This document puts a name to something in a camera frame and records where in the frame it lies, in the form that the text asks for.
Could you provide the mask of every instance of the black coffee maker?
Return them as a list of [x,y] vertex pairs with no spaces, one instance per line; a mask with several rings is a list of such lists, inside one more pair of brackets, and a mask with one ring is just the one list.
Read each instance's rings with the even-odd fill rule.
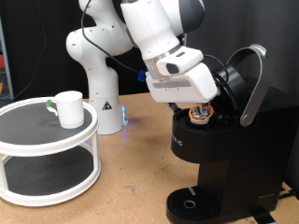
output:
[[[239,64],[258,56],[258,79],[242,77]],[[269,88],[272,71],[265,49],[258,45],[238,50],[226,64],[229,81],[212,102],[207,125],[190,121],[189,109],[176,109],[172,151],[200,163],[198,184],[178,189],[167,199],[166,214],[174,224],[218,224],[254,216],[271,217],[281,190],[299,120],[299,102]],[[225,72],[213,72],[218,81]]]

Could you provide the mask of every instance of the gray wall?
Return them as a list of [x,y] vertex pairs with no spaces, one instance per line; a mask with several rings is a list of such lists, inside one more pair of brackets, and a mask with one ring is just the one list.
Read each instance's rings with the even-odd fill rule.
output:
[[[187,46],[227,62],[237,50],[250,44],[267,49],[274,68],[272,86],[299,99],[299,1],[206,0],[201,27],[189,33]],[[254,59],[243,64],[242,75],[258,74]],[[286,181],[299,192],[299,132],[297,132]]]

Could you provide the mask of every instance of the dark background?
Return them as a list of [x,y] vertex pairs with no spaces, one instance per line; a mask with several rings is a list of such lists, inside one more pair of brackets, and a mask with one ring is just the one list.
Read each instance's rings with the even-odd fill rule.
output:
[[[80,63],[66,51],[69,33],[80,28],[82,11],[77,0],[38,0],[48,45],[38,66],[32,87],[18,100],[55,95],[60,91],[81,91],[88,98],[88,83]],[[121,12],[121,0],[114,1]],[[44,46],[36,0],[0,0],[0,13],[7,47],[13,92],[16,95],[30,82],[37,58]],[[86,16],[85,26],[94,26]],[[116,57],[136,70],[145,69],[139,49]],[[148,91],[146,83],[137,80],[138,74],[107,59],[107,65],[119,74],[120,94]]]
[[[77,90],[88,98],[88,86],[81,65],[68,55],[67,35],[78,29],[81,10],[77,0],[39,0],[48,47],[38,68],[34,85],[20,99],[55,95]],[[114,0],[120,12],[121,0]],[[187,46],[200,49],[224,62],[238,49],[260,44],[267,49],[274,68],[272,86],[299,99],[299,1],[294,0],[206,0],[206,17],[201,27],[188,34]],[[0,0],[0,13],[7,44],[14,93],[30,81],[37,57],[43,47],[43,35],[36,0]],[[93,26],[88,18],[86,26]],[[117,57],[134,69],[144,69],[138,49]],[[206,60],[213,69],[217,65]],[[137,75],[107,59],[119,74],[120,94],[148,91]],[[248,60],[239,72],[258,75],[255,60]],[[286,180],[299,192],[299,135],[297,134]]]

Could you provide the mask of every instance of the white turntable stand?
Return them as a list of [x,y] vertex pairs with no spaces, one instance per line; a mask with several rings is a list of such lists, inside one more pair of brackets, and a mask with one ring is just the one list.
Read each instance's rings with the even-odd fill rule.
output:
[[46,108],[52,97],[0,109],[0,196],[24,206],[70,200],[87,190],[101,172],[96,111],[83,103],[84,124],[67,130]]

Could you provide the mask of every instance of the black cable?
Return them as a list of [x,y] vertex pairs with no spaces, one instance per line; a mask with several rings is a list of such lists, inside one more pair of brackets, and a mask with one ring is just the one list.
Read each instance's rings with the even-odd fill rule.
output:
[[81,19],[81,29],[82,29],[82,33],[83,33],[83,36],[85,37],[85,39],[90,42],[92,45],[96,46],[97,48],[99,48],[100,50],[102,50],[106,55],[108,55],[114,62],[120,64],[121,66],[125,67],[126,69],[129,69],[131,70],[132,72],[135,72],[137,74],[139,74],[139,72],[123,63],[121,63],[120,61],[118,61],[117,59],[115,59],[111,54],[109,54],[108,52],[106,52],[104,49],[102,49],[100,46],[96,45],[95,43],[93,43],[84,33],[84,17],[85,17],[85,14],[86,14],[86,10],[87,8],[89,7],[89,4],[91,3],[92,0],[89,0],[89,2],[87,3],[84,11],[83,11],[83,14],[82,14],[82,19]]
[[297,197],[296,192],[293,191],[293,190],[289,190],[289,193],[280,195],[280,196],[279,196],[279,199],[289,198],[289,197],[291,197],[291,196],[295,196],[295,197]]
[[41,17],[41,11],[40,11],[40,5],[39,5],[39,2],[38,0],[36,0],[36,3],[37,3],[37,7],[38,7],[38,14],[39,14],[39,19],[40,19],[40,24],[41,24],[41,29],[42,29],[42,32],[43,32],[43,36],[44,36],[44,41],[45,41],[45,45],[43,47],[43,49],[41,50],[39,56],[38,56],[38,59],[37,59],[37,62],[36,62],[36,67],[35,67],[35,70],[34,70],[34,74],[32,75],[32,78],[31,78],[31,81],[30,83],[22,90],[20,91],[11,101],[11,103],[14,103],[16,101],[16,99],[22,94],[24,93],[25,91],[27,91],[31,85],[34,83],[35,81],[35,78],[36,78],[36,71],[37,71],[37,68],[39,66],[39,63],[41,61],[41,58],[45,52],[45,49],[47,47],[47,36],[46,36],[46,33],[45,33],[45,29],[44,29],[44,24],[43,24],[43,21],[42,21],[42,17]]
[[225,75],[226,75],[226,80],[224,82],[221,83],[221,85],[225,85],[226,83],[228,83],[230,75],[225,67],[225,65],[216,57],[212,56],[212,55],[204,55],[205,58],[211,58],[216,60],[219,64],[221,64],[222,68],[224,69]]

